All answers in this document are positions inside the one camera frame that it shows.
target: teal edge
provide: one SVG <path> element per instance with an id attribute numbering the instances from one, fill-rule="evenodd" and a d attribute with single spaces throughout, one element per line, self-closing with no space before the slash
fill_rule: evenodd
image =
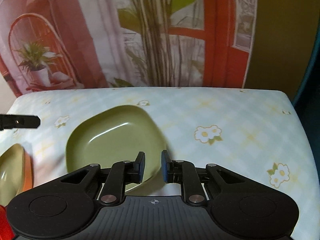
<path id="1" fill-rule="evenodd" d="M 292 101 L 293 106 L 296 106 L 298 100 L 300 99 L 300 96 L 301 96 L 303 90 L 306 87 L 306 84 L 307 84 L 307 81 L 308 81 L 309 76 L 311 74 L 311 71 L 313 70 L 313 67 L 315 65 L 315 62 L 316 62 L 316 59 L 317 59 L 317 56 L 318 56 L 318 53 L 319 53 L 319 49 L 320 49 L 320 18 L 319 18 L 319 23 L 318 23 L 318 31 L 317 31 L 317 34 L 316 34 L 315 44 L 313 46 L 311 57 L 310 57 L 308 66 L 306 68 L 306 72 L 304 73 L 304 76 L 303 76 L 302 82 L 300 84 L 300 87 L 298 89 L 298 92 L 297 92 L 297 94 L 295 95 L 295 97 L 294 97 L 294 99 Z"/>

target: triangular cutout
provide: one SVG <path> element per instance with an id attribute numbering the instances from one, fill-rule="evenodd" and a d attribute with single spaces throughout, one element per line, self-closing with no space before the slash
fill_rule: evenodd
<path id="1" fill-rule="evenodd" d="M 63 179 L 61 182 L 62 183 L 79 184 L 84 179 L 84 177 L 88 174 L 88 172 L 89 172 L 88 170 L 83 170 L 83 171 L 77 172 L 76 174 L 71 175 L 71 176 Z"/>
<path id="2" fill-rule="evenodd" d="M 236 183 L 243 183 L 244 182 L 243 180 L 241 180 L 235 176 L 232 176 L 231 174 L 226 173 L 222 170 L 218 170 L 218 173 L 221 176 L 221 178 L 223 178 L 225 183 L 227 183 L 227 184 L 236 184 Z"/>

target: potted plant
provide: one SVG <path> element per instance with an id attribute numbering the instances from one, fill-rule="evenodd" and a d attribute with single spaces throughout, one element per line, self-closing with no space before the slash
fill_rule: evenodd
<path id="1" fill-rule="evenodd" d="M 41 45 L 39 42 L 28 42 L 23 44 L 23 48 L 18 49 L 20 57 L 23 59 L 19 66 L 26 69 L 32 78 L 39 85 L 51 86 L 49 79 L 49 65 L 55 65 L 54 60 L 62 55 L 51 52 L 49 47 Z"/>

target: floral tablecloth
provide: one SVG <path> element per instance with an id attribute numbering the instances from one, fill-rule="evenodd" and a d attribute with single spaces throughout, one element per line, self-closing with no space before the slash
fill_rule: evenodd
<path id="1" fill-rule="evenodd" d="M 60 90 L 19 97 L 10 114 L 33 114 L 37 130 L 0 132 L 0 154 L 20 143 L 33 157 L 35 186 L 64 175 L 65 146 L 86 119 L 119 105 L 143 108 L 174 159 L 217 163 L 291 196 L 300 216 L 292 237 L 319 240 L 320 189 L 313 155 L 287 96 L 220 88 Z M 154 194 L 170 195 L 170 187 Z"/>

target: wicker chair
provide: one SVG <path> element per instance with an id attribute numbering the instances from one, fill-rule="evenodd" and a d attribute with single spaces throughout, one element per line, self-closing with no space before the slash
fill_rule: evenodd
<path id="1" fill-rule="evenodd" d="M 49 66 L 49 72 L 51 74 L 61 72 L 64 74 L 63 76 L 66 77 L 67 75 L 69 78 L 65 78 L 61 82 L 51 82 L 50 86 L 39 84 L 30 72 L 23 70 L 22 67 L 19 66 L 22 58 L 19 56 L 17 50 L 21 49 L 26 42 L 38 42 L 45 47 L 49 47 L 51 52 L 62 55 L 62 57 L 54 59 L 55 64 Z M 19 71 L 28 84 L 27 90 L 44 91 L 83 88 L 83 85 L 78 81 L 70 55 L 61 38 L 51 23 L 42 15 L 26 13 L 19 16 L 10 28 L 9 48 Z"/>

